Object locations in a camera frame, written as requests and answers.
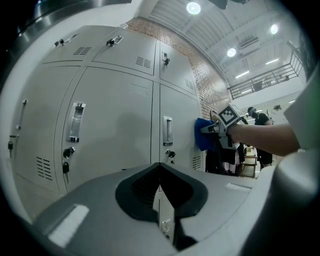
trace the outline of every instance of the metal railing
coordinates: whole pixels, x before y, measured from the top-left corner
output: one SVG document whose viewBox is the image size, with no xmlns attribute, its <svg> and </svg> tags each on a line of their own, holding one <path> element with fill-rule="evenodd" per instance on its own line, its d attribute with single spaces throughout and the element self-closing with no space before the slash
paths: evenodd
<svg viewBox="0 0 320 256">
<path fill-rule="evenodd" d="M 261 91 L 267 87 L 298 77 L 303 68 L 298 54 L 298 50 L 293 50 L 288 64 L 261 73 L 244 82 L 229 87 L 228 90 L 230 90 L 232 98 L 236 99 L 244 97 L 248 94 Z"/>
</svg>

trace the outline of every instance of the locker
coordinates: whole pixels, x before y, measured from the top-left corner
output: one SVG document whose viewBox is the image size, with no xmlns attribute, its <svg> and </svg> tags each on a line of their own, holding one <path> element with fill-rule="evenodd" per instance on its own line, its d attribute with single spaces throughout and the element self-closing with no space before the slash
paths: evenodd
<svg viewBox="0 0 320 256">
<path fill-rule="evenodd" d="M 93 49 L 114 30 L 116 28 L 111 26 L 83 26 L 67 38 L 64 45 L 60 44 L 54 48 L 44 58 L 43 63 L 84 61 Z"/>
<path fill-rule="evenodd" d="M 62 151 L 75 150 L 68 160 L 61 156 L 69 165 L 68 192 L 93 178 L 150 163 L 152 92 L 151 80 L 86 69 L 67 114 L 62 113 Z"/>
<path fill-rule="evenodd" d="M 165 196 L 159 199 L 159 228 L 166 238 L 173 243 L 175 234 L 175 209 Z"/>
<path fill-rule="evenodd" d="M 198 101 L 160 85 L 160 162 L 202 170 L 203 156 L 195 142 L 194 125 L 200 116 Z M 175 152 L 174 158 L 166 150 Z"/>
<path fill-rule="evenodd" d="M 54 166 L 54 135 L 60 106 L 77 66 L 39 68 L 27 83 L 16 142 L 16 172 L 59 193 Z"/>
<path fill-rule="evenodd" d="M 104 46 L 92 61 L 154 74 L 156 40 L 122 29 L 114 41 L 113 46 Z"/>
<path fill-rule="evenodd" d="M 188 57 L 162 42 L 160 43 L 160 79 L 196 95 Z"/>
</svg>

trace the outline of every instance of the locker door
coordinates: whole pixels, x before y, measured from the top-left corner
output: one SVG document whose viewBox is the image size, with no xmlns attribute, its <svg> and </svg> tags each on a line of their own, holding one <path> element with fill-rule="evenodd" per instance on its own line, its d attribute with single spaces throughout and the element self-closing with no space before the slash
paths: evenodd
<svg viewBox="0 0 320 256">
<path fill-rule="evenodd" d="M 83 26 L 70 38 L 66 38 L 64 45 L 59 44 L 54 48 L 44 58 L 43 63 L 84 61 L 92 50 L 116 29 L 111 26 Z"/>
<path fill-rule="evenodd" d="M 152 81 L 135 75 L 86 69 L 63 130 L 62 151 L 75 150 L 68 180 L 64 177 L 68 192 L 93 178 L 150 163 L 152 90 Z"/>
<path fill-rule="evenodd" d="M 160 43 L 160 79 L 196 95 L 188 57 L 170 46 Z"/>
<path fill-rule="evenodd" d="M 175 234 L 175 209 L 166 196 L 159 199 L 159 228 L 161 232 L 167 236 L 166 238 L 173 243 Z"/>
<path fill-rule="evenodd" d="M 160 85 L 161 162 L 170 163 L 171 158 L 166 156 L 166 150 L 171 150 L 175 152 L 175 164 L 202 170 L 203 157 L 196 145 L 194 132 L 198 117 L 200 111 L 195 99 L 163 84 Z"/>
<path fill-rule="evenodd" d="M 59 193 L 54 167 L 54 135 L 59 109 L 77 66 L 38 69 L 28 81 L 21 103 L 16 142 L 16 172 L 42 188 Z"/>
<path fill-rule="evenodd" d="M 92 61 L 154 74 L 156 40 L 127 30 L 119 31 L 114 40 L 114 46 L 103 47 Z"/>
</svg>

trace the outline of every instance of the person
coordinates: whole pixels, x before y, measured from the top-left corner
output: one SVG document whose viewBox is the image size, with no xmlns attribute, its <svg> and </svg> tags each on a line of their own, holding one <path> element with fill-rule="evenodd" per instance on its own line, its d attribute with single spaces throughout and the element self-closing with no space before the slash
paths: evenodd
<svg viewBox="0 0 320 256">
<path fill-rule="evenodd" d="M 248 108 L 248 116 L 254 118 L 254 125 L 255 126 L 270 126 L 272 122 L 264 113 L 258 113 L 257 110 L 251 106 Z M 262 149 L 256 149 L 258 161 L 260 162 L 260 169 L 271 166 L 272 164 L 272 154 L 266 152 Z"/>
</svg>

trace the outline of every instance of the brick wall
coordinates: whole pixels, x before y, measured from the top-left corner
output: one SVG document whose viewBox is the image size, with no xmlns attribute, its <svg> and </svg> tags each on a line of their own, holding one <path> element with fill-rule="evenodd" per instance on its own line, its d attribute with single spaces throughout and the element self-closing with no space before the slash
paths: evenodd
<svg viewBox="0 0 320 256">
<path fill-rule="evenodd" d="M 140 17 L 133 18 L 127 24 L 128 30 L 153 37 L 188 57 L 204 118 L 210 119 L 211 110 L 218 112 L 230 101 L 225 82 L 219 73 L 209 60 L 183 37 L 156 22 Z"/>
</svg>

